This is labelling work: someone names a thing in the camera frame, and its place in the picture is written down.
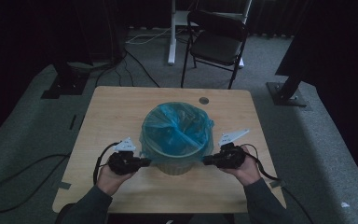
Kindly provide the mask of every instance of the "person's left hand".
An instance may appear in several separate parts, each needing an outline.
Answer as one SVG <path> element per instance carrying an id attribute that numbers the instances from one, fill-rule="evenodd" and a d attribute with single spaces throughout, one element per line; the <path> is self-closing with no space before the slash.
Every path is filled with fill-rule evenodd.
<path id="1" fill-rule="evenodd" d="M 108 165 L 105 165 L 100 170 L 100 175 L 97 180 L 97 187 L 105 192 L 107 195 L 112 196 L 116 193 L 118 188 L 124 183 L 124 181 L 130 179 L 135 173 L 127 175 L 117 175 L 110 170 Z"/>

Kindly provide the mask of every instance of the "chair seat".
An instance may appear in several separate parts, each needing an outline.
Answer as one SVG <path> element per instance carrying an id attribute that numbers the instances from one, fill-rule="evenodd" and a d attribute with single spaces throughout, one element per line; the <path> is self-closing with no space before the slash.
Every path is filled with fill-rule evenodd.
<path id="1" fill-rule="evenodd" d="M 232 65 L 235 63 L 240 50 L 240 41 L 204 31 L 194 41 L 190 53 L 196 58 L 223 65 Z"/>

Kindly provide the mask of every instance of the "hand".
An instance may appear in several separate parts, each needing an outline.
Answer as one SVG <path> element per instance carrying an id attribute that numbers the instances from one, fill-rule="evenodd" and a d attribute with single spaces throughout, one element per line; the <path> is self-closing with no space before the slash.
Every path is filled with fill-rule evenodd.
<path id="1" fill-rule="evenodd" d="M 108 165 L 105 165 L 98 176 L 97 187 L 105 192 L 107 195 L 112 196 L 116 193 L 118 188 L 124 183 L 124 181 L 130 179 L 135 173 L 127 175 L 117 175 L 110 170 Z"/>
<path id="2" fill-rule="evenodd" d="M 243 150 L 249 153 L 247 147 L 242 147 Z M 246 156 L 243 164 L 237 169 L 220 169 L 221 171 L 234 175 L 245 187 L 253 184 L 261 178 L 258 172 L 255 160 L 249 156 Z"/>

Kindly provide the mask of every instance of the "blue plastic bag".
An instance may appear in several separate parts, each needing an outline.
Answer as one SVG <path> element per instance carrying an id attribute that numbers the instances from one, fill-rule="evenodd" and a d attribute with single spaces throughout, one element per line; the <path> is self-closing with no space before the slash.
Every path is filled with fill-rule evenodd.
<path id="1" fill-rule="evenodd" d="M 193 105 L 158 105 L 146 116 L 140 141 L 141 155 L 153 163 L 201 161 L 213 150 L 213 121 Z"/>

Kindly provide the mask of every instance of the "vr controller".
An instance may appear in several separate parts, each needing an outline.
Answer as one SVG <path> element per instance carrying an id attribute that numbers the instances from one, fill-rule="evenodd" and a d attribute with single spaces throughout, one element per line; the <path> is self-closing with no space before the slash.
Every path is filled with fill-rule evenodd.
<path id="1" fill-rule="evenodd" d="M 110 169 L 117 175 L 126 175 L 137 172 L 141 167 L 150 165 L 147 158 L 133 157 L 133 151 L 114 152 L 107 162 Z"/>
<path id="2" fill-rule="evenodd" d="M 241 147 L 228 143 L 220 147 L 220 152 L 203 157 L 204 165 L 215 165 L 222 169 L 237 169 L 245 161 L 246 154 Z"/>

